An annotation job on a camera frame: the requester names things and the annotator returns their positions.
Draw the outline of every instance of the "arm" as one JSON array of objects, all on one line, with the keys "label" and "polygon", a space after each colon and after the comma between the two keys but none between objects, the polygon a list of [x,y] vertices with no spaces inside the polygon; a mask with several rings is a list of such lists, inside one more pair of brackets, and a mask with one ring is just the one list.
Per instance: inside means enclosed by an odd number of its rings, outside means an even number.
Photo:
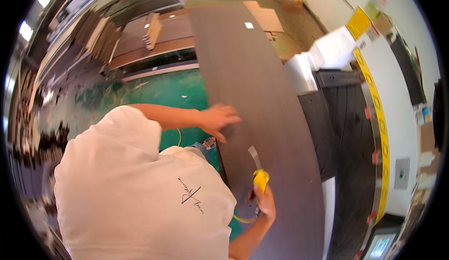
[{"label": "arm", "polygon": [[220,133],[220,129],[229,124],[241,121],[237,111],[233,107],[221,104],[214,105],[203,111],[154,104],[131,104],[128,106],[142,111],[147,119],[159,122],[162,130],[172,128],[201,128],[206,133],[215,136],[221,142],[226,142],[226,139]]},{"label": "arm", "polygon": [[229,258],[235,260],[249,259],[276,219],[276,207],[274,206],[273,194],[270,187],[267,185],[265,193],[262,193],[255,186],[254,193],[258,199],[257,204],[262,214],[250,229],[229,244]]}]

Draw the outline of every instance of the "green floor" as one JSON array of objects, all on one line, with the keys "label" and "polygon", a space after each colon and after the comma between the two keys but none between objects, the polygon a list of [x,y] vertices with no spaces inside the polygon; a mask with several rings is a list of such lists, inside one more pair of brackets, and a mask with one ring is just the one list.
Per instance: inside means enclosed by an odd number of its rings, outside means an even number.
[{"label": "green floor", "polygon": [[[185,109],[207,109],[206,92],[199,69],[182,70],[133,80],[127,83],[104,83],[91,88],[71,91],[59,99],[58,104],[48,104],[38,116],[38,130],[49,131],[62,120],[70,128],[68,139],[96,124],[113,108],[120,105],[150,103]],[[181,129],[181,146],[203,142],[209,135],[199,128]],[[178,145],[177,130],[162,132],[159,149]],[[209,151],[212,165],[219,172],[216,149]],[[241,234],[242,227],[232,219],[230,240]]]}]

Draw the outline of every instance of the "left hand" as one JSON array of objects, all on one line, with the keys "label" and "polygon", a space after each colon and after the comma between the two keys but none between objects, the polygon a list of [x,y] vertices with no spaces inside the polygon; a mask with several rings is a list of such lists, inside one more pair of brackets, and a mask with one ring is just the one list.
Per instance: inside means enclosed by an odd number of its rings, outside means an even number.
[{"label": "left hand", "polygon": [[215,136],[220,142],[226,143],[226,138],[220,133],[220,129],[241,121],[242,119],[238,116],[234,107],[216,104],[209,109],[201,111],[199,128]]}]

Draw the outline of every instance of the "hand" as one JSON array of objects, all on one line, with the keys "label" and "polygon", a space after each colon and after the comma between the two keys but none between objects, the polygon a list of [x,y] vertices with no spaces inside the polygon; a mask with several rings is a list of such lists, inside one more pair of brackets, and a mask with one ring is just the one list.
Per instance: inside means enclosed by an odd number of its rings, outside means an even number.
[{"label": "hand", "polygon": [[215,136],[220,142],[226,143],[226,138],[220,133],[220,129],[241,121],[242,119],[232,106],[216,104],[209,109],[201,111],[199,128]]},{"label": "hand", "polygon": [[276,207],[274,206],[274,198],[273,193],[270,189],[270,186],[266,186],[265,193],[262,193],[262,190],[259,186],[255,185],[253,190],[248,194],[247,200],[250,198],[252,193],[254,192],[257,198],[257,206],[260,211],[264,213],[268,219],[273,220],[276,219]]}]

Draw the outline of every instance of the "person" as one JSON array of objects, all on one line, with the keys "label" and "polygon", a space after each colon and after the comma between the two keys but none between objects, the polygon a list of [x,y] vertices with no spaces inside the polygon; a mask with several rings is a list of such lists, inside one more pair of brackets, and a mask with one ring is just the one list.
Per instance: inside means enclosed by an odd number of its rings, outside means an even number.
[{"label": "person", "polygon": [[231,106],[187,110],[119,106],[68,142],[54,194],[64,246],[83,259],[249,259],[276,218],[270,187],[255,188],[261,214],[229,243],[236,199],[207,151],[172,146],[162,130],[220,130],[240,122]]}]

